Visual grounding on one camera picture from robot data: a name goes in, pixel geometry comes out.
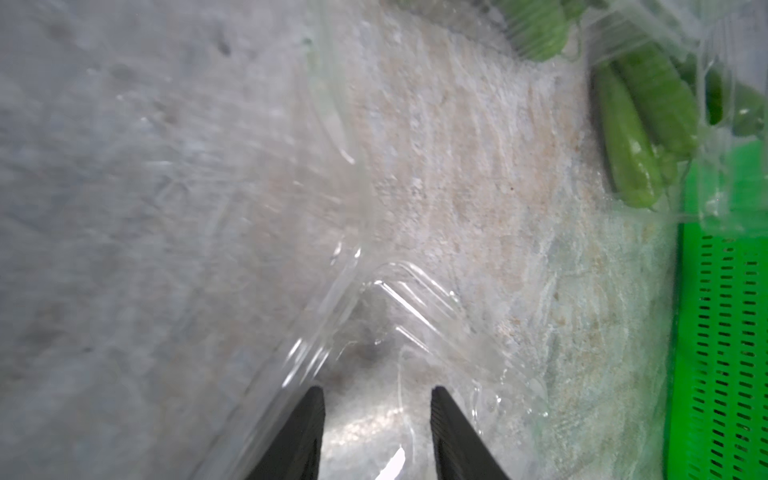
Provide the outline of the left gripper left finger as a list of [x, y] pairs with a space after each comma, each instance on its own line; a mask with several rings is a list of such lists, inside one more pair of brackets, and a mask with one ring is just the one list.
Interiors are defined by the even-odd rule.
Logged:
[[247, 480], [317, 480], [320, 471], [325, 399], [310, 387], [292, 410]]

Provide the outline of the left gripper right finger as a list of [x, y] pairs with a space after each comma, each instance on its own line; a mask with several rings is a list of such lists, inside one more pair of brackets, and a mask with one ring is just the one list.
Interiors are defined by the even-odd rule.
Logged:
[[443, 386], [431, 392], [430, 428], [438, 480], [508, 480]]

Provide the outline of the bright green plastic basket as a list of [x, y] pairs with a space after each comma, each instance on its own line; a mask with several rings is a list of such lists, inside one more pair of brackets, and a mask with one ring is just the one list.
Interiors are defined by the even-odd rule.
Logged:
[[767, 476], [767, 239], [679, 227], [667, 479]]

